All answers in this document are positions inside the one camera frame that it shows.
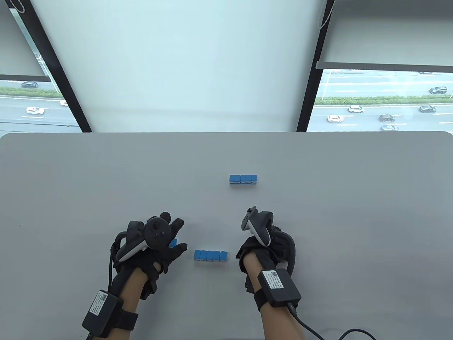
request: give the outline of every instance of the sticker label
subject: sticker label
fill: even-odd
[[[275,270],[264,270],[263,275],[269,285],[270,289],[281,289],[283,288],[282,281],[280,281],[279,275]]]
[[[106,302],[107,296],[108,295],[103,291],[97,292],[97,295],[94,298],[94,301],[90,307],[90,313],[93,313],[94,315],[98,316],[99,313],[101,312],[104,302]]]

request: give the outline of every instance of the road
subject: road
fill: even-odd
[[[43,115],[30,115],[26,107],[45,108]],[[71,110],[55,99],[0,96],[0,136],[9,132],[81,132]]]
[[[435,113],[421,113],[420,105],[364,106],[364,113],[350,113],[347,107],[315,107],[308,131],[380,131],[382,125],[392,124],[400,131],[453,132],[453,104],[435,105]],[[383,114],[392,114],[396,121],[384,123]],[[342,123],[329,123],[328,115],[343,115]]]
[[[16,81],[16,80],[0,80],[0,87],[14,87],[14,88],[22,88],[21,84],[23,82]],[[56,87],[53,83],[47,82],[37,82],[38,83],[38,90],[54,90],[56,91]]]
[[[325,70],[317,97],[422,96],[429,95],[428,90],[435,86],[446,86],[447,94],[453,93],[453,73]]]

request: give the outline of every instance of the road marking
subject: road marking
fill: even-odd
[[[24,97],[3,97],[0,96],[0,99],[22,99],[22,100],[43,100],[45,102],[59,102],[61,99],[49,99],[49,98],[24,98]]]

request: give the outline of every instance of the forearm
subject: forearm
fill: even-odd
[[[258,274],[263,270],[263,267],[254,253],[249,253],[244,257],[244,266],[252,282],[253,289],[258,291],[261,289]],[[261,307],[260,312],[266,340],[305,340],[302,327],[292,317],[286,307],[273,308],[267,302]]]
[[[154,264],[154,267],[160,271],[160,265],[158,263]],[[145,273],[139,268],[136,268],[132,275],[127,280],[124,285],[123,290],[121,291],[120,298],[123,299],[124,304],[122,309],[131,313],[135,313],[137,306],[140,301],[140,295],[143,290],[143,286],[148,281],[148,277]],[[130,331],[121,330],[114,328],[111,330],[107,340],[129,340]]]

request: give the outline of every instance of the window shade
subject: window shade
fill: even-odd
[[[336,0],[318,68],[453,72],[453,2]]]
[[[0,80],[50,82],[5,1],[0,1]]]

